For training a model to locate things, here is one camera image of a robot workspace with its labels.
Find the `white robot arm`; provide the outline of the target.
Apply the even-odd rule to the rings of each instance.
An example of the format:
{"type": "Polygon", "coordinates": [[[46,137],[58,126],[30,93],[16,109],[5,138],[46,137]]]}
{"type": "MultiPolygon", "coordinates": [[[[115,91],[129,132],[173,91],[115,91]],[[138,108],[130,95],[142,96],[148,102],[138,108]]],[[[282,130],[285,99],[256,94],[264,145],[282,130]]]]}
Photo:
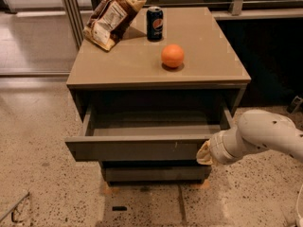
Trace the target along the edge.
{"type": "Polygon", "coordinates": [[[249,154],[275,150],[303,162],[303,131],[281,114],[249,110],[238,124],[206,140],[196,154],[200,165],[230,165],[249,154]]]}

